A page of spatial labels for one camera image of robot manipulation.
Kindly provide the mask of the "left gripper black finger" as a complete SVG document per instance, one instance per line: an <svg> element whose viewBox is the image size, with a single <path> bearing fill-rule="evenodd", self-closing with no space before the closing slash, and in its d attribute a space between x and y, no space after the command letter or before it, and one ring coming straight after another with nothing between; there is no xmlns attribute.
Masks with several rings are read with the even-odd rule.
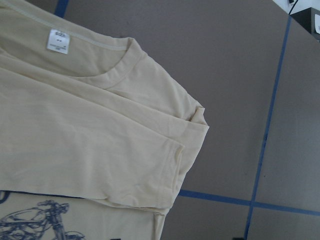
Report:
<svg viewBox="0 0 320 240"><path fill-rule="evenodd" d="M232 240L245 240L244 237L233 237Z"/></svg>

